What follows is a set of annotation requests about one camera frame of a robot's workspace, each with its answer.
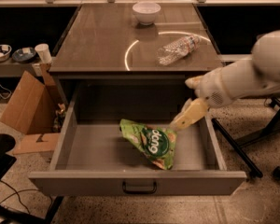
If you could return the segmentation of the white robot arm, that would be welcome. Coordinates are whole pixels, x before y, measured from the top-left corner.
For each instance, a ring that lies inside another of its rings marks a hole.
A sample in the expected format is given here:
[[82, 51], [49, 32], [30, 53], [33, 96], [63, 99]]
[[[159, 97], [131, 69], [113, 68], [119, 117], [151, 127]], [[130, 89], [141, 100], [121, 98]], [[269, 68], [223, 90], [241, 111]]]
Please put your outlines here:
[[187, 100], [170, 128], [180, 131], [202, 119], [211, 108], [220, 108], [247, 96], [280, 92], [280, 30], [263, 35], [251, 54], [185, 84], [196, 94]]

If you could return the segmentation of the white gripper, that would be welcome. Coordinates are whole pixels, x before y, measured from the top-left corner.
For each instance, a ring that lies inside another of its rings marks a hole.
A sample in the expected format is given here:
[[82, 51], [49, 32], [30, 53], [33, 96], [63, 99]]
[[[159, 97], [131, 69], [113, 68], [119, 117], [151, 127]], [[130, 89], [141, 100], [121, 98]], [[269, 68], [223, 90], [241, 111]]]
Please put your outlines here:
[[219, 108], [234, 102], [229, 86], [234, 79], [234, 71], [228, 67], [217, 68], [203, 76], [190, 77], [185, 81], [188, 88], [195, 90], [197, 97], [188, 99], [181, 111], [170, 123], [170, 128], [180, 131], [202, 119], [209, 107]]

